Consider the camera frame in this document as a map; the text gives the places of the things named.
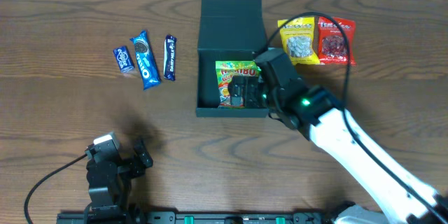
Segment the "green Haribo gummy bag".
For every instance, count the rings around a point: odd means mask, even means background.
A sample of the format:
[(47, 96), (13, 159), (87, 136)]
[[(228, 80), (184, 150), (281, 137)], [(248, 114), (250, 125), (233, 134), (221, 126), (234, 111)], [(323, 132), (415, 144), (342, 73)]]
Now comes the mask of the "green Haribo gummy bag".
[(220, 108), (247, 108), (246, 81), (254, 78), (257, 86), (260, 68), (253, 61), (216, 61)]

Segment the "yellow candy bag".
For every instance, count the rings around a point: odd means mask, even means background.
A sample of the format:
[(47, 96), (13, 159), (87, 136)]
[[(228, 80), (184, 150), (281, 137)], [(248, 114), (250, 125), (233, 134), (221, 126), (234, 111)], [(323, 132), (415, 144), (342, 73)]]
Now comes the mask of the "yellow candy bag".
[(283, 50), (289, 56), (293, 65), (320, 64), (314, 52), (315, 17), (299, 17), (288, 24), (286, 20), (277, 21)]

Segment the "dark blue Dairy Milk bar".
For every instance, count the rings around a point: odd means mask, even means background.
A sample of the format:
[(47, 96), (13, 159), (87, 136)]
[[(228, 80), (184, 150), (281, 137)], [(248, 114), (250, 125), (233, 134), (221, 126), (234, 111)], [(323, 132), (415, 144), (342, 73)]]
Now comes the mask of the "dark blue Dairy Milk bar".
[(164, 40), (164, 78), (175, 81), (176, 37), (168, 34)]

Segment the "blue Oreo cookie pack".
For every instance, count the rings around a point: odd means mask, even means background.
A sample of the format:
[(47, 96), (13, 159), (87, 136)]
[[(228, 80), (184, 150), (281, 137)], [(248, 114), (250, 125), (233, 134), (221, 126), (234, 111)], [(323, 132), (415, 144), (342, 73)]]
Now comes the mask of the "blue Oreo cookie pack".
[(131, 38), (130, 41), (134, 45), (136, 63), (143, 81), (143, 89), (147, 90), (161, 84), (146, 30), (142, 30), (138, 36)]

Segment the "red candy bag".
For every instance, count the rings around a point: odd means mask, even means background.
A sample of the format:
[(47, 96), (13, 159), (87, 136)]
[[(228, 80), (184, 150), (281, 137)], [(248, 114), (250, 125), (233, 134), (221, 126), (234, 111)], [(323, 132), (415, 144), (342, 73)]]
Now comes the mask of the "red candy bag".
[[(356, 23), (340, 17), (333, 18), (343, 28), (349, 45), (352, 45)], [(322, 64), (346, 64), (347, 47), (342, 33), (335, 24), (324, 17), (318, 19), (318, 58)]]

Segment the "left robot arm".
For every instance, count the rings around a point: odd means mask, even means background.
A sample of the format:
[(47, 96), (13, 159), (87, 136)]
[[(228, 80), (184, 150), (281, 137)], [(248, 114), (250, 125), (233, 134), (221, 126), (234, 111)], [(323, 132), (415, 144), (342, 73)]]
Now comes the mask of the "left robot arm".
[(88, 157), (87, 182), (91, 203), (83, 211), (84, 223), (145, 223), (145, 213), (129, 203), (132, 179), (143, 176), (153, 159), (142, 139), (133, 147), (133, 156), (121, 158), (114, 133), (101, 136), (85, 151)]

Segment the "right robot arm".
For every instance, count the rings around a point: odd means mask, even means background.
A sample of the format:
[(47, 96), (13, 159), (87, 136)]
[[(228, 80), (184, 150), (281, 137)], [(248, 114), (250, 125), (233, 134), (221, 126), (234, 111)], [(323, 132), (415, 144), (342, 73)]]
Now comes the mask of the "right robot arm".
[(447, 222), (447, 198), (398, 164), (327, 89), (306, 84), (283, 50), (265, 51), (254, 62), (258, 77), (232, 77), (232, 103), (263, 105), (335, 158), (390, 223)]

